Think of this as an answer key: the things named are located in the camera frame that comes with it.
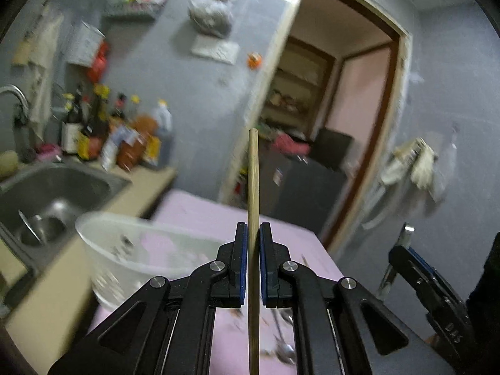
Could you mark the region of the soy sauce bottle yellow label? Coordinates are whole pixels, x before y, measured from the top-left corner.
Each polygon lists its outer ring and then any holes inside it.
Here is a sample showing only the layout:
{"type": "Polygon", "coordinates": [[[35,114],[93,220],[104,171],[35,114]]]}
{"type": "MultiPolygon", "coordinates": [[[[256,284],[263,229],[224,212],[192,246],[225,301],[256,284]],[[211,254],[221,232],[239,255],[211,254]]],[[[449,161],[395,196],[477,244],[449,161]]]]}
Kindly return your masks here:
{"type": "Polygon", "coordinates": [[[94,101],[90,118],[83,127],[78,140],[77,156],[83,162],[98,159],[108,136],[108,96],[110,89],[103,84],[95,84],[94,101]]]}

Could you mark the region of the stainless steel sink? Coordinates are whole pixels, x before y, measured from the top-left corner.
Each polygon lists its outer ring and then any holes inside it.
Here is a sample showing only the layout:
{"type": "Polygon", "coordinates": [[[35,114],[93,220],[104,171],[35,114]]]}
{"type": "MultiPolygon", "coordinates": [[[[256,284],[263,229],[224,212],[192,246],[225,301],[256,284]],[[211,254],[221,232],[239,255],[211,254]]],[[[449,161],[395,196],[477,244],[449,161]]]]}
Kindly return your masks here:
{"type": "Polygon", "coordinates": [[[75,221],[103,209],[131,182],[78,162],[42,162],[1,183],[1,274],[12,284],[41,272],[75,234],[75,221]]]}

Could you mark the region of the wooden shelf unit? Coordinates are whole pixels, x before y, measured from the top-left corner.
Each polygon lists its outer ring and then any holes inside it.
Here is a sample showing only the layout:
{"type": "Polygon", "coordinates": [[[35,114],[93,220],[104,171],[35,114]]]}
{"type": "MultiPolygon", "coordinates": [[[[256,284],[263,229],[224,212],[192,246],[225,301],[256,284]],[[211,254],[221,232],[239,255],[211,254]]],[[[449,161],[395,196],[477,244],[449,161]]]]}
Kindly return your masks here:
{"type": "Polygon", "coordinates": [[[327,52],[289,37],[259,118],[270,126],[311,136],[335,63],[327,52]]]}

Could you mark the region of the metal spoon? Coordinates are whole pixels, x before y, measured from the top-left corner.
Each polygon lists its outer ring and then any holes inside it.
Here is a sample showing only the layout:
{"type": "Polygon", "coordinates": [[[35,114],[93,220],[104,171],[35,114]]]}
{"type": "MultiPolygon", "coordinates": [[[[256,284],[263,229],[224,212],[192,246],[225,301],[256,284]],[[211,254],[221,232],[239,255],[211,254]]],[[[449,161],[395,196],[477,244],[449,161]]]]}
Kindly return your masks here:
{"type": "Polygon", "coordinates": [[[295,365],[297,359],[296,352],[294,348],[290,344],[287,344],[284,339],[283,333],[281,331],[280,321],[277,316],[277,310],[271,309],[270,311],[272,313],[272,317],[274,319],[275,326],[278,332],[275,354],[280,362],[287,365],[295,365]]]}

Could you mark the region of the red plastic bag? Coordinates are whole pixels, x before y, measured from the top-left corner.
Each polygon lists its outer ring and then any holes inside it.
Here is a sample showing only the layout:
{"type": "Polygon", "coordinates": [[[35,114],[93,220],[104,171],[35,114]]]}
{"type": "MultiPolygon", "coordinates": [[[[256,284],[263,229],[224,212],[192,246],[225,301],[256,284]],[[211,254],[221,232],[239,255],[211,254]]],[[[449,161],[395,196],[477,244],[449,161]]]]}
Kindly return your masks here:
{"type": "Polygon", "coordinates": [[[97,55],[94,58],[91,67],[87,69],[87,79],[93,84],[100,82],[105,70],[107,69],[108,51],[109,45],[106,42],[102,42],[97,50],[97,55]]]}

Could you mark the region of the white wall basket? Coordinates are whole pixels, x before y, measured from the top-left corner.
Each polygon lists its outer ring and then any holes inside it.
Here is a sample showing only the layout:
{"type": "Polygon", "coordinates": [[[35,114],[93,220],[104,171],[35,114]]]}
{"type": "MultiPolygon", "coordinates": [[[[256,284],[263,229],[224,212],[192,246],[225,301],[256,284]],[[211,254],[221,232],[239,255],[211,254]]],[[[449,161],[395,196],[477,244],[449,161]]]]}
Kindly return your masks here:
{"type": "Polygon", "coordinates": [[[69,47],[66,51],[66,62],[69,64],[90,68],[98,55],[105,35],[93,25],[81,21],[72,33],[69,47]]]}

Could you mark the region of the dark wine bottle white label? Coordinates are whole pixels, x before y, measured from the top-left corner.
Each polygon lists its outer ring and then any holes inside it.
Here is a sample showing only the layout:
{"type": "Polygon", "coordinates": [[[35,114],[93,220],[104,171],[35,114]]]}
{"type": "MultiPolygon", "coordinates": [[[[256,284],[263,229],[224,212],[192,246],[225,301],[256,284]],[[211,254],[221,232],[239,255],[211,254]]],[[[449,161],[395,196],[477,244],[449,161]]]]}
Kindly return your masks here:
{"type": "Polygon", "coordinates": [[[61,124],[60,146],[66,155],[78,152],[78,141],[83,128],[83,110],[81,107],[81,92],[65,94],[66,114],[61,124]]]}

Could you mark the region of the wooden chopstick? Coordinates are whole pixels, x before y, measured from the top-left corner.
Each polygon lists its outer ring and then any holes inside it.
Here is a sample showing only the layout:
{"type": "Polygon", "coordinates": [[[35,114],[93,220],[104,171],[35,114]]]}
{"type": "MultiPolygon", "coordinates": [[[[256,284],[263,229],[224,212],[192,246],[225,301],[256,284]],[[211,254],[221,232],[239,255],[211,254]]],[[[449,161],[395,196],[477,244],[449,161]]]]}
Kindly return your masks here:
{"type": "Polygon", "coordinates": [[[247,179],[247,223],[248,223],[248,345],[249,373],[259,372],[259,182],[258,182],[258,131],[249,130],[248,179],[247,179]]]}

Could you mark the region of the white seasoning packet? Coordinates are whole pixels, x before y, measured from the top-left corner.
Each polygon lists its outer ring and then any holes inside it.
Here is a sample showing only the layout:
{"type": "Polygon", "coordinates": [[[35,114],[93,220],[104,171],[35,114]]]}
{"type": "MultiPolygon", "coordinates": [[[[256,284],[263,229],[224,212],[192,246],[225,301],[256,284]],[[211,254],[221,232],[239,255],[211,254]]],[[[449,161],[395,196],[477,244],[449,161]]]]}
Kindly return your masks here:
{"type": "Polygon", "coordinates": [[[101,154],[100,164],[104,171],[108,172],[116,164],[119,146],[123,140],[129,135],[129,128],[125,125],[115,129],[105,141],[101,154]]]}

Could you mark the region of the large clear oil jug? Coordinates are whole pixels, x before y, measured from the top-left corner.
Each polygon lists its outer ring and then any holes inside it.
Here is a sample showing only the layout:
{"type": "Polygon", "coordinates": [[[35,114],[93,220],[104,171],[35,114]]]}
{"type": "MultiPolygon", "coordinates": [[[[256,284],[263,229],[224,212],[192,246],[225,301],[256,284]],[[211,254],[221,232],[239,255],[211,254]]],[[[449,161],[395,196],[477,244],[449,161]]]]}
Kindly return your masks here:
{"type": "Polygon", "coordinates": [[[169,163],[173,141],[173,118],[166,100],[159,99],[153,110],[157,129],[153,133],[151,162],[156,169],[169,163]]]}

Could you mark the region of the yellow-capped thin bottle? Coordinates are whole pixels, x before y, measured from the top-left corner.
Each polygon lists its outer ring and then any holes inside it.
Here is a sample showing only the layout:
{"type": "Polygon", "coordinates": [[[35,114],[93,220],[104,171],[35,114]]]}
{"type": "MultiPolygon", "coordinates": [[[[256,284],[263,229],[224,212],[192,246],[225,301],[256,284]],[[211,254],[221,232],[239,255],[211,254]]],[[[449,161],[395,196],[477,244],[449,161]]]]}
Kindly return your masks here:
{"type": "Polygon", "coordinates": [[[141,104],[141,98],[139,98],[139,96],[137,95],[132,95],[128,110],[128,120],[130,122],[132,122],[136,118],[140,104],[141,104]]]}

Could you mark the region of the grey wall shelf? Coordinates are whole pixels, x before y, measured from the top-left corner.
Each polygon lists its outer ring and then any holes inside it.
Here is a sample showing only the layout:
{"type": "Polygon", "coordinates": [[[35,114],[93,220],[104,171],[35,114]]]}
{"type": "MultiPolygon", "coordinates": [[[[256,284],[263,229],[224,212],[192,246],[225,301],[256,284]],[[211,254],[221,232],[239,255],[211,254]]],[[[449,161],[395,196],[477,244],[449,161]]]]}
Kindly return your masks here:
{"type": "Polygon", "coordinates": [[[108,3],[103,16],[107,19],[155,20],[168,0],[118,0],[108,3]]]}

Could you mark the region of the hanging beige towel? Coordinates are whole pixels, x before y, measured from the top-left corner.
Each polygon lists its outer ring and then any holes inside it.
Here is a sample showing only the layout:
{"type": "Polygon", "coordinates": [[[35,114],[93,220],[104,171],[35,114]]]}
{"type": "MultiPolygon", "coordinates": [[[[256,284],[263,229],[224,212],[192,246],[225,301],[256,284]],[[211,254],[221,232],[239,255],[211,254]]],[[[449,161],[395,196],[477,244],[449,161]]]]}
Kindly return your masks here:
{"type": "Polygon", "coordinates": [[[45,128],[52,115],[52,90],[58,39],[63,24],[61,12],[43,19],[29,54],[29,124],[38,141],[44,140],[45,128]]]}

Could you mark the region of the orange wall hook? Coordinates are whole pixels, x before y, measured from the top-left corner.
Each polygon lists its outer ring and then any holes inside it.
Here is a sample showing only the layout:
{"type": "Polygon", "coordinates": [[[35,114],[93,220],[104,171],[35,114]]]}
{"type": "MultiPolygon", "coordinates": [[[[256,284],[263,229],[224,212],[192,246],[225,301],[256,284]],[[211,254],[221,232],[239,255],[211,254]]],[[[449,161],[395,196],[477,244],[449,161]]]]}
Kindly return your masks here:
{"type": "Polygon", "coordinates": [[[256,70],[261,66],[262,56],[259,53],[252,52],[247,55],[247,65],[249,69],[256,70]]]}

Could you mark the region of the hanging white rubber gloves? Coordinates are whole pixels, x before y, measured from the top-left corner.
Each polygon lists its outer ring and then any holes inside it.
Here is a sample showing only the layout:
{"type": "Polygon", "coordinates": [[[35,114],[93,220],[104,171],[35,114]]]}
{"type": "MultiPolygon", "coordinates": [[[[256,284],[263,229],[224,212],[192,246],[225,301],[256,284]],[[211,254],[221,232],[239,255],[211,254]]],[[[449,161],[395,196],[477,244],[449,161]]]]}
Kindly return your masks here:
{"type": "Polygon", "coordinates": [[[382,169],[380,182],[389,187],[409,178],[419,191],[430,191],[434,177],[436,153],[421,137],[396,147],[382,169]]]}

